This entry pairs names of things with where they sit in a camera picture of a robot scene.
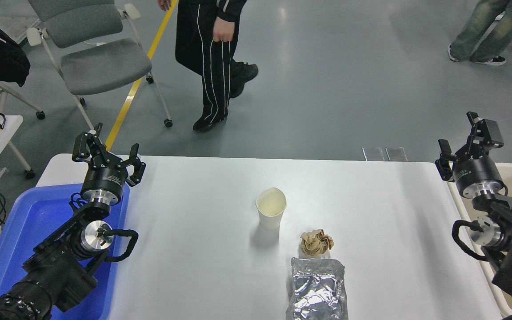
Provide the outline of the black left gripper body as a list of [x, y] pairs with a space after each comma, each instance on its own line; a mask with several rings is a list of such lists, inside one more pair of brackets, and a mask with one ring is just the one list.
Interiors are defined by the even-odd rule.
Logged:
[[123, 188], [128, 178], [128, 171], [123, 168], [108, 168], [88, 164], [87, 174], [83, 183], [83, 195], [87, 196], [92, 190], [105, 190], [115, 196], [122, 196]]

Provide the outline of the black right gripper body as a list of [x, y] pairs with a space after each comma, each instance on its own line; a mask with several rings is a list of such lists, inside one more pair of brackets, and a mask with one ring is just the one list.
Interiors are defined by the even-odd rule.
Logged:
[[500, 191], [504, 187], [490, 156], [453, 164], [453, 178], [458, 191]]

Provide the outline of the person's left hand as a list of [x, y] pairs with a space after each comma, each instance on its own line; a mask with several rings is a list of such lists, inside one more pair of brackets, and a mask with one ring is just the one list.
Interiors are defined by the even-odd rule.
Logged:
[[213, 42], [231, 42], [235, 33], [235, 22], [229, 22], [217, 17], [212, 31]]

